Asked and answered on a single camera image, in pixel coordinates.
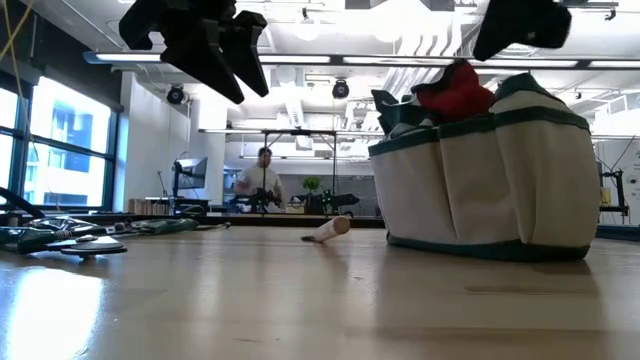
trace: red cloth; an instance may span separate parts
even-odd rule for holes
[[[480,85],[471,64],[460,61],[449,66],[438,82],[415,87],[420,105],[437,113],[439,118],[434,120],[439,123],[463,121],[487,113],[494,96]]]

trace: white t-shirt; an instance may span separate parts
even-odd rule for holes
[[[267,192],[273,191],[274,194],[282,194],[282,182],[278,174],[269,168],[266,169],[266,174],[264,175],[263,171],[265,171],[264,168],[254,165],[242,171],[238,177],[238,181],[249,185],[249,191],[247,192],[249,195],[255,194],[259,187],[264,188]],[[263,176],[265,176],[266,183],[264,186],[262,185]]]

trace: potted plant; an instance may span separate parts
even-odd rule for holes
[[[302,183],[302,188],[309,191],[307,193],[307,200],[305,201],[305,204],[304,204],[305,214],[314,213],[313,206],[312,206],[312,202],[313,202],[312,198],[313,198],[313,193],[320,188],[320,181],[321,181],[320,178],[317,176],[307,176],[304,179],[304,182]]]

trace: window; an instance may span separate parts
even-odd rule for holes
[[[44,193],[44,205],[87,206],[88,195]]]
[[[115,113],[44,77],[23,90],[26,97],[20,101],[0,88],[0,186],[36,206],[110,210]],[[30,114],[32,138],[20,114]],[[4,204],[0,198],[0,209]]]
[[[106,105],[53,80],[40,78],[33,91],[31,132],[106,153],[111,115]]]
[[[18,113],[18,95],[0,89],[0,126],[13,129],[16,126]]]
[[[34,205],[101,206],[105,159],[29,144],[24,194]]]
[[[0,135],[0,186],[9,187],[9,174],[11,173],[11,153],[13,152],[13,138],[7,135]],[[6,200],[0,197],[0,204]]]

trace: yellow cable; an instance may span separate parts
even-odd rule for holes
[[[5,3],[4,6],[4,20],[7,24],[7,34],[9,34],[9,42],[7,43],[7,45],[5,46],[5,50],[3,50],[2,54],[0,54],[0,61],[2,61],[2,57],[5,55],[6,50],[9,49],[10,53],[11,53],[11,60],[13,63],[13,72],[15,73],[16,76],[16,83],[18,86],[18,95],[20,96],[20,105],[22,106],[22,109],[26,109],[27,108],[27,104],[25,102],[23,93],[22,93],[22,84],[20,82],[20,70],[18,69],[18,61],[16,60],[16,53],[13,47],[13,41],[16,37],[16,35],[18,34],[18,32],[20,31],[20,28],[22,27],[22,24],[24,23],[24,20],[27,18],[27,16],[29,15],[29,11],[31,10],[31,5],[33,5],[33,2],[35,0],[31,0],[31,2],[29,3],[29,5],[27,6],[27,10],[25,11],[24,16],[22,17],[22,19],[20,20],[20,23],[18,24],[18,26],[16,27],[16,30],[14,33],[11,33],[11,25],[9,24],[10,19],[9,19],[9,7],[8,4]],[[27,130],[29,131],[29,142],[33,145],[33,152],[36,156],[36,162],[38,162],[38,164],[40,163],[40,156],[38,156],[38,149],[36,148],[36,143],[33,140],[33,135],[31,134],[31,119],[29,119],[29,117],[27,116],[27,113],[25,111],[20,111],[20,114],[23,117],[23,120],[25,121],[25,124],[27,125]],[[51,190],[51,187],[49,186],[49,182],[46,183],[47,185],[47,189],[49,190],[49,193],[51,193],[52,195],[54,195],[54,199],[55,199],[55,203],[56,203],[56,210],[60,211],[60,205],[58,203],[58,198],[55,196],[55,193]]]
[[[22,16],[22,19],[20,19],[20,22],[18,22],[18,26],[16,26],[16,30],[13,33],[11,33],[11,31],[8,30],[7,35],[9,36],[9,41],[7,41],[7,44],[4,46],[4,49],[2,49],[2,52],[0,52],[0,61],[2,61],[2,58],[4,57],[4,55],[7,53],[7,51],[9,51],[9,48],[13,47],[13,41],[15,40],[16,36],[20,32],[20,29],[22,29],[22,25],[24,25],[25,21],[27,21],[27,18],[29,17],[29,13],[31,12],[31,8],[33,7],[33,3],[35,3],[35,0],[29,1],[29,4],[27,5],[27,10],[25,10],[24,15]],[[9,10],[7,9],[6,3],[4,5],[4,8],[8,16]]]

